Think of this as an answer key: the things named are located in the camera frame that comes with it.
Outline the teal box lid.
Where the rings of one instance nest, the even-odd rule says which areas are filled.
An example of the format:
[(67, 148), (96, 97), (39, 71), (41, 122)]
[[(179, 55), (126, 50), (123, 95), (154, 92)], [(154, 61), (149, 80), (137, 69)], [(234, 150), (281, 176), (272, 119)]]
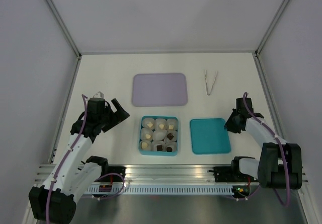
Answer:
[(231, 145), (222, 118), (201, 118), (190, 121), (192, 152), (196, 155), (228, 154)]

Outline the dark chocolate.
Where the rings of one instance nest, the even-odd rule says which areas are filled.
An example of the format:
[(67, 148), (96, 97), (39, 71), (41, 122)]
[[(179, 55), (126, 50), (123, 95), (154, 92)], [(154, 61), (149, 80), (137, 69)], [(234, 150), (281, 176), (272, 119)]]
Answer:
[(157, 145), (156, 149), (157, 149), (157, 151), (163, 151), (163, 146), (162, 145)]
[(167, 139), (172, 140), (175, 136), (172, 133), (167, 134)]
[(167, 150), (167, 152), (172, 152), (173, 151), (173, 149), (170, 146), (167, 147), (166, 150)]

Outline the white metal tweezers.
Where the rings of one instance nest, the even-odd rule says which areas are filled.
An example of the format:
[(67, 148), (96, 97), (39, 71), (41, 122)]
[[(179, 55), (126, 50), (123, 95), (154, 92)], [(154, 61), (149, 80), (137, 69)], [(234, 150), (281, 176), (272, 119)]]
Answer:
[(218, 71), (215, 72), (211, 88), (209, 88), (207, 70), (206, 69), (204, 70), (205, 90), (206, 90), (206, 95), (207, 96), (210, 96), (212, 91), (213, 91), (214, 85), (216, 83), (217, 75), (218, 75)]

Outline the dark chocolate top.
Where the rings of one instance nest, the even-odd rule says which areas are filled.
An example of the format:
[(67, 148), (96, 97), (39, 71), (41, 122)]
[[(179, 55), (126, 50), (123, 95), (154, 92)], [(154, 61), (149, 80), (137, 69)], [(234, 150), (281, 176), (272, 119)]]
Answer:
[(167, 152), (172, 152), (173, 151), (173, 149), (170, 146), (167, 147), (166, 150), (167, 150)]

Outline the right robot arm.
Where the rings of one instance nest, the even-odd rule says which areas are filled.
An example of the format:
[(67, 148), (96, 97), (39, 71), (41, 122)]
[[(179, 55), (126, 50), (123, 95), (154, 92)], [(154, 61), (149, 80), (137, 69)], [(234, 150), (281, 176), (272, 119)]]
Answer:
[(229, 174), (235, 181), (247, 175), (259, 181), (262, 188), (297, 190), (302, 186), (302, 154), (296, 143), (288, 143), (277, 135), (260, 113), (255, 113), (251, 98), (244, 94), (236, 99), (236, 107), (224, 128), (232, 133), (247, 132), (261, 148), (258, 160), (236, 156)]

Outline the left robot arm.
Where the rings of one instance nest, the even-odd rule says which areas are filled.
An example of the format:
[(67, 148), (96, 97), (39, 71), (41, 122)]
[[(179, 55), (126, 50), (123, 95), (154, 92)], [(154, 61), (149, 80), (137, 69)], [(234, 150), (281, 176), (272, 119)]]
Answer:
[(84, 111), (72, 125), (70, 137), (59, 162), (39, 187), (32, 187), (29, 202), (35, 219), (46, 223), (70, 223), (76, 205), (94, 182), (104, 182), (117, 176), (122, 184), (124, 175), (109, 170), (106, 158), (91, 156), (79, 165), (97, 136), (112, 129), (127, 118), (117, 99), (107, 102), (103, 97), (82, 96)]

